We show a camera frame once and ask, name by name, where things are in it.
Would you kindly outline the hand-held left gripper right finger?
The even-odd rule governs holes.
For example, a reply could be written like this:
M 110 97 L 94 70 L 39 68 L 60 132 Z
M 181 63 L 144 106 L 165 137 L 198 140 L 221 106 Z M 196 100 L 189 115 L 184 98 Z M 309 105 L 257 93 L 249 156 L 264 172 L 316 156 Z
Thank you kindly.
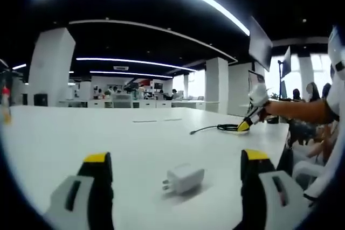
M 296 229 L 310 213 L 302 188 L 264 152 L 242 150 L 240 178 L 240 229 Z

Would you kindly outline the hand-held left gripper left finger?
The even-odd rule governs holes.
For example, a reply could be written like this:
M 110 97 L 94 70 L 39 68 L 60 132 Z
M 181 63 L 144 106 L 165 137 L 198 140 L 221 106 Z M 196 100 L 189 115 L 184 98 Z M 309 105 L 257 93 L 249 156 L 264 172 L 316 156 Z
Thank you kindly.
M 53 229 L 113 229 L 111 153 L 87 156 L 51 194 L 44 219 Z

